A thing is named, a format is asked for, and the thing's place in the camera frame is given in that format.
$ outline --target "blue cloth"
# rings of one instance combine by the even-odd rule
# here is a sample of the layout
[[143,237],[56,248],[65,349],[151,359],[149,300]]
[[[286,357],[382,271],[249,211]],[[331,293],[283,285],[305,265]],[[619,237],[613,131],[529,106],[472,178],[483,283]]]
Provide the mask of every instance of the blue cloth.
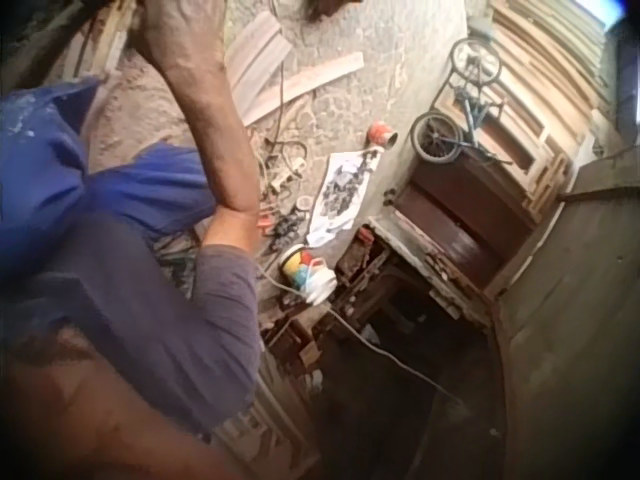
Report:
[[13,93],[0,104],[0,282],[32,273],[85,213],[125,218],[149,242],[215,207],[193,148],[157,144],[87,175],[79,133],[99,81]]

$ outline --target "bicycle wheel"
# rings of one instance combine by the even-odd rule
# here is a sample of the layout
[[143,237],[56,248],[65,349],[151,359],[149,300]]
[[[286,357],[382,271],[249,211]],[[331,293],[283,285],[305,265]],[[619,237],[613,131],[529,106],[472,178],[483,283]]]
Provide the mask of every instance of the bicycle wheel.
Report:
[[487,41],[464,38],[450,53],[453,71],[477,87],[494,83],[502,73],[500,55]]
[[411,145],[427,162],[453,162],[462,148],[462,130],[451,117],[438,111],[420,115],[411,126]]

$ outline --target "paper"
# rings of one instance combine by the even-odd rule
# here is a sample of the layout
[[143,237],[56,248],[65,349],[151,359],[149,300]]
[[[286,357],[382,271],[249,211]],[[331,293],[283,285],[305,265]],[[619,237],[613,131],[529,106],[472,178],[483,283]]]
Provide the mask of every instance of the paper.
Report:
[[318,248],[353,227],[371,174],[378,168],[383,149],[374,147],[360,152],[334,153],[318,194],[307,243]]

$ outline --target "person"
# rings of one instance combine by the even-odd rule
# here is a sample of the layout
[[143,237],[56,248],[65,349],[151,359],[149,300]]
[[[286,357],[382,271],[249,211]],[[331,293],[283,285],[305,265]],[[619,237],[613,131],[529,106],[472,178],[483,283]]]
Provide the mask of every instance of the person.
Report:
[[[139,3],[138,48],[197,150],[87,175],[98,80],[3,100],[3,425],[44,476],[232,478],[198,436],[252,399],[258,166],[226,80],[225,1]],[[212,213],[189,301],[149,246]]]

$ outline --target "bicycle tire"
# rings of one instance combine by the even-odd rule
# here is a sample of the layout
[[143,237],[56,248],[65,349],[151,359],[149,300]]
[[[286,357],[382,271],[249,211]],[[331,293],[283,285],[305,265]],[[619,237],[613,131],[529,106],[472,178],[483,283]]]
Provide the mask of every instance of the bicycle tire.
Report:
[[446,115],[438,110],[431,110],[429,112],[423,113],[422,115],[418,116],[414,120],[413,125],[411,126],[409,136],[411,138],[411,145],[413,147],[413,150],[418,154],[420,158],[422,158],[423,160],[429,163],[436,163],[436,164],[451,163],[460,155],[460,152],[462,151],[462,147],[460,145],[454,144],[451,152],[449,152],[445,156],[431,155],[430,153],[426,152],[421,145],[420,136],[423,133],[421,127],[426,123],[427,120],[433,120],[433,119],[443,120],[444,122],[446,122],[451,127],[451,130],[453,130],[454,132],[455,138],[453,138],[453,140],[455,142],[462,141],[462,130],[460,129],[458,124],[449,115]]
[[[486,49],[491,55],[493,55],[498,60],[498,68],[495,74],[492,77],[490,77],[488,80],[479,82],[477,78],[468,77],[467,72],[464,72],[460,70],[460,68],[458,68],[458,64],[456,63],[456,59],[455,59],[455,52],[460,45],[465,43],[476,43],[478,45],[481,45],[482,48]],[[453,71],[456,72],[465,80],[475,85],[476,87],[486,87],[488,85],[495,83],[498,80],[498,78],[500,78],[500,74],[502,73],[502,59],[500,58],[500,54],[498,53],[498,51],[495,48],[493,48],[493,46],[486,40],[482,40],[475,37],[463,38],[462,40],[458,40],[456,43],[454,43],[453,47],[451,47],[451,51],[449,52],[449,60],[451,61],[451,68],[453,69]]]

